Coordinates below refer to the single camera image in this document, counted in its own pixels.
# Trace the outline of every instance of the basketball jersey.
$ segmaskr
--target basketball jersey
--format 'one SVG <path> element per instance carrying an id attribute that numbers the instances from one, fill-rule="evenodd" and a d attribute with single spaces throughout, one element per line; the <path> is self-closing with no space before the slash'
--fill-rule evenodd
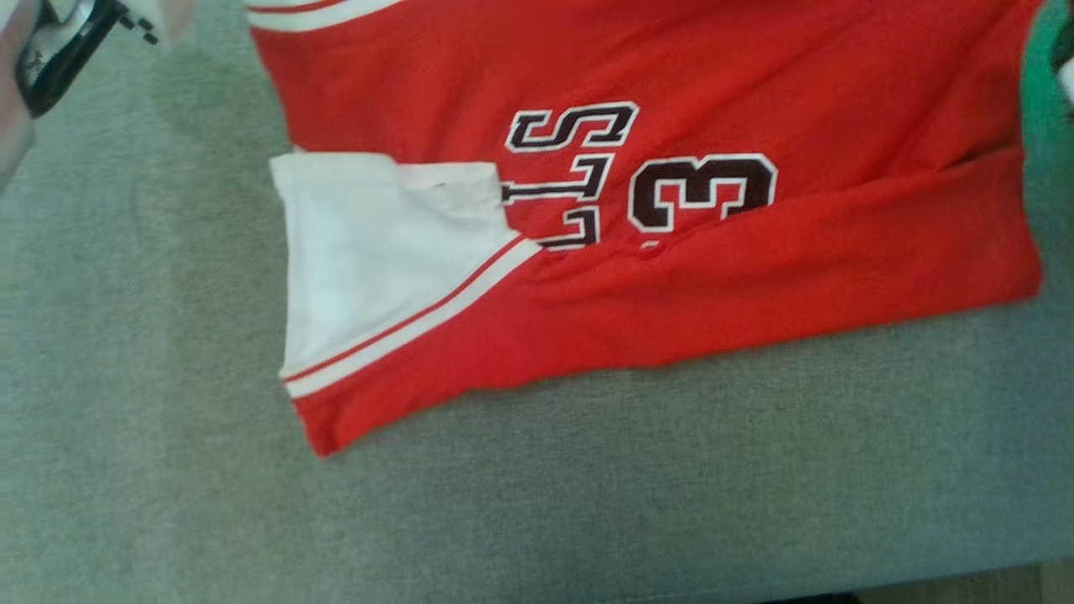
<path id="1" fill-rule="evenodd" d="M 1011 302 L 1036 0 L 248 0 L 329 455 L 470 389 Z"/>

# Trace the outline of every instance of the red stripe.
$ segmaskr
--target red stripe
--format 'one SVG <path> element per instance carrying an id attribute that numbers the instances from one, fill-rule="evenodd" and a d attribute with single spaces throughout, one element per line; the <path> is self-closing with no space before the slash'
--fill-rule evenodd
<path id="1" fill-rule="evenodd" d="M 376 336 L 374 336 L 374 337 L 372 337 L 369 340 L 366 340 L 365 342 L 359 344 L 358 346 L 354 346 L 353 348 L 350 348 L 346 353 L 340 353 L 339 355 L 336 355 L 335 357 L 332 357 L 331 359 L 329 359 L 329 360 L 326 360 L 326 361 L 324 361 L 322 363 L 318 363 L 318 364 L 316 364 L 316 365 L 314 365 L 314 366 L 311 366 L 311 368 L 309 368 L 307 370 L 304 370 L 302 372 L 299 372 L 299 373 L 296 373 L 296 374 L 294 374 L 294 375 L 292 375 L 290 377 L 285 377 L 284 382 L 285 383 L 294 382 L 295 379 L 301 379 L 303 377 L 306 377 L 307 375 L 310 375 L 313 373 L 317 373 L 318 371 L 321 371 L 322 369 L 324 369 L 324 368 L 326 368 L 329 365 L 335 364 L 335 363 L 337 363 L 337 362 L 346 359 L 347 357 L 350 357 L 350 356 L 355 355 L 355 354 L 358 354 L 359 351 L 361 351 L 361 350 L 363 350 L 365 348 L 368 348 L 369 346 L 376 344 L 377 342 L 380 342 L 384 337 L 388 337 L 389 335 L 395 333 L 396 331 L 403 329 L 404 327 L 406 327 L 408 325 L 411 325 L 412 322 L 415 322 L 418 319 L 424 317 L 425 315 L 429 315 L 433 311 L 435 311 L 435 310 L 444 306 L 445 304 L 447 304 L 448 302 L 450 302 L 452 299 L 454 299 L 456 296 L 459 296 L 460 293 L 462 293 L 462 291 L 464 289 L 466 289 L 467 287 L 469 287 L 475 281 L 477 281 L 478 277 L 480 277 L 485 271 L 488 271 L 489 267 L 491 267 L 497 260 L 499 260 L 500 258 L 503 258 L 505 254 L 507 254 L 510 249 L 514 248 L 514 246 L 518 245 L 518 243 L 520 241 L 522 241 L 523 239 L 524 238 L 522 235 L 519 235 L 519 236 L 514 238 L 511 241 L 511 243 L 509 243 L 509 244 L 505 245 L 504 247 L 502 247 L 499 249 L 499 251 L 497 251 L 492 258 L 489 258 L 488 260 L 485 260 L 483 264 L 481 264 L 476 271 L 474 271 L 474 273 L 465 282 L 463 282 L 462 285 L 460 285 L 459 287 L 456 287 L 455 289 L 453 289 L 451 291 L 451 293 L 448 293 L 447 296 L 445 296 L 444 298 L 441 298 L 440 301 L 437 302 L 436 304 L 433 304 L 432 306 L 429 306 L 424 311 L 418 313 L 417 315 L 413 315 L 412 317 L 410 317 L 410 318 L 406 319 L 405 321 L 396 325 L 395 327 L 389 329 L 388 331 L 381 332 L 380 334 L 378 334 L 378 335 L 376 335 Z"/>
<path id="2" fill-rule="evenodd" d="M 328 9 L 333 4 L 342 4 L 347 0 L 321 0 L 320 2 L 314 2 L 313 4 L 303 4 L 301 6 L 247 6 L 246 9 L 251 13 L 266 13 L 266 14 L 296 14 L 296 13 L 309 13 L 313 11 L 319 11 L 321 9 Z"/>

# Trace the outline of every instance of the red fabric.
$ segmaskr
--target red fabric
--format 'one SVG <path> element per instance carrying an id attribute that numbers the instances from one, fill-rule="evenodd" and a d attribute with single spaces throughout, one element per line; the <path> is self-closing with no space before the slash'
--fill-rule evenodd
<path id="1" fill-rule="evenodd" d="M 578 139 L 512 154 L 516 112 L 640 107 L 626 143 L 607 149 L 601 242 L 540 253 L 455 319 L 296 400 L 314 448 L 331 454 L 471 388 L 1034 294 L 1018 83 L 1037 4 L 404 0 L 315 32 L 255 29 L 307 150 L 570 179 L 576 155 L 601 149 Z M 712 154 L 764 154 L 779 169 L 774 202 L 723 220 L 680 211 L 666 234 L 630 224 L 639 167 Z M 564 211 L 583 205 L 516 202 L 508 220 L 536 240 L 568 232 Z"/>

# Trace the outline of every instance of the white side panel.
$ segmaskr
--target white side panel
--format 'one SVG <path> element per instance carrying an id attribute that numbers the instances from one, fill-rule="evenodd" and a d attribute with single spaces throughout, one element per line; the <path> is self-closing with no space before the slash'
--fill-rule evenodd
<path id="1" fill-rule="evenodd" d="M 1074 60 L 1066 61 L 1066 64 L 1059 70 L 1059 84 L 1066 92 L 1066 98 L 1074 103 Z"/>
<path id="2" fill-rule="evenodd" d="M 289 154 L 272 170 L 289 247 L 285 377 L 442 303 L 519 236 L 491 163 Z"/>
<path id="3" fill-rule="evenodd" d="M 533 258 L 540 246 L 528 240 L 516 240 L 508 243 L 507 249 L 495 259 L 473 281 L 459 288 L 452 296 L 445 298 L 430 312 L 417 316 L 415 320 L 406 321 L 386 333 L 383 337 L 372 341 L 366 346 L 353 349 L 350 354 L 333 363 L 318 369 L 309 374 L 300 375 L 287 382 L 288 393 L 292 398 L 305 397 L 322 388 L 361 371 L 394 350 L 418 340 L 438 326 L 451 320 L 471 304 L 481 299 L 500 281 L 516 269 Z"/>

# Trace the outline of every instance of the gray couch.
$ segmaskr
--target gray couch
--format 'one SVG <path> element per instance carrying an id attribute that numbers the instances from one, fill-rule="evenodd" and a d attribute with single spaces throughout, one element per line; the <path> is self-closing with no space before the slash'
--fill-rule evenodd
<path id="1" fill-rule="evenodd" d="M 4 193 L 0 600 L 746 603 L 1074 555 L 1059 2 L 1039 299 L 478 392 L 326 461 L 275 376 L 282 118 L 241 4 L 200 9 L 169 55 L 117 31 Z"/>

